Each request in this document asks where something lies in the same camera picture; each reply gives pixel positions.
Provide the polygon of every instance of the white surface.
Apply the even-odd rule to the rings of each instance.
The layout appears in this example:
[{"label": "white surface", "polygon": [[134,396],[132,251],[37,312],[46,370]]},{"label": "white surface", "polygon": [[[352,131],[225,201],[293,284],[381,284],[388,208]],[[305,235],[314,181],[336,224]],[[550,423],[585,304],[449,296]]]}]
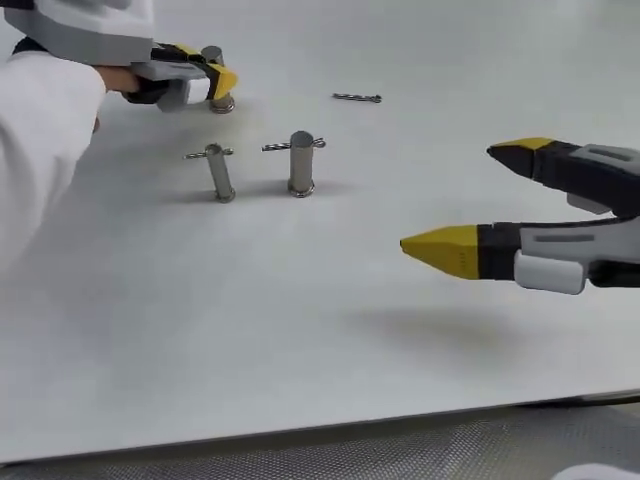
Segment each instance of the white surface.
[{"label": "white surface", "polygon": [[[0,288],[0,461],[638,387],[637,292],[465,282],[398,241],[591,218],[483,152],[640,145],[640,4],[164,0],[157,17],[163,40],[224,48],[237,109],[106,105]],[[328,142],[304,200],[287,153],[260,151],[298,129]],[[212,141],[236,150],[229,205],[181,160]]]},{"label": "white surface", "polygon": [[568,468],[551,480],[640,480],[640,475],[594,463]]}]

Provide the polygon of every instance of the metal cylinder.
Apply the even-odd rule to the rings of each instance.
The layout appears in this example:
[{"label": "metal cylinder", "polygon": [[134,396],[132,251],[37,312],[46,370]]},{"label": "metal cylinder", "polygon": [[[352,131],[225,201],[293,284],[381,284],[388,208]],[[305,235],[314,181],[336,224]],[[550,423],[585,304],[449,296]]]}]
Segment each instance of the metal cylinder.
[{"label": "metal cylinder", "polygon": [[291,161],[289,193],[296,198],[305,198],[313,193],[313,135],[298,131],[291,135]]},{"label": "metal cylinder", "polygon": [[[215,63],[224,67],[224,57],[222,56],[222,49],[211,45],[202,49],[200,54],[205,58],[207,62]],[[224,97],[218,100],[211,100],[211,111],[214,113],[229,113],[233,111],[236,106],[236,102],[230,93],[227,93]]]},{"label": "metal cylinder", "polygon": [[207,162],[216,188],[216,200],[220,203],[229,203],[236,198],[236,191],[231,186],[229,170],[224,157],[225,150],[217,143],[207,146],[205,150]]}]

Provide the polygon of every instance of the person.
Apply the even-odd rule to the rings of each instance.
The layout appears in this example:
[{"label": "person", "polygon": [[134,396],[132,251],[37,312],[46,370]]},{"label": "person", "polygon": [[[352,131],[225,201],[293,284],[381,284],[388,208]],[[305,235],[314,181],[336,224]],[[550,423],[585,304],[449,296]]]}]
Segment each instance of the person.
[{"label": "person", "polygon": [[107,93],[138,88],[126,68],[56,58],[29,39],[0,66],[0,271],[69,187]]}]

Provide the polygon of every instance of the gray gripper part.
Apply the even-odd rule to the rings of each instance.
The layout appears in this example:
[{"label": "gray gripper part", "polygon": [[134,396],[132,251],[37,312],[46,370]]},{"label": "gray gripper part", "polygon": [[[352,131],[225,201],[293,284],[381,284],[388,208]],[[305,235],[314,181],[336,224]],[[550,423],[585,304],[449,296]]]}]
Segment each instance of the gray gripper part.
[{"label": "gray gripper part", "polygon": [[567,194],[567,203],[572,207],[579,208],[580,210],[584,210],[585,212],[593,213],[595,215],[602,215],[611,211],[609,207],[605,207],[604,205],[600,205],[588,198],[579,197],[578,195],[573,195],[571,193]]}]

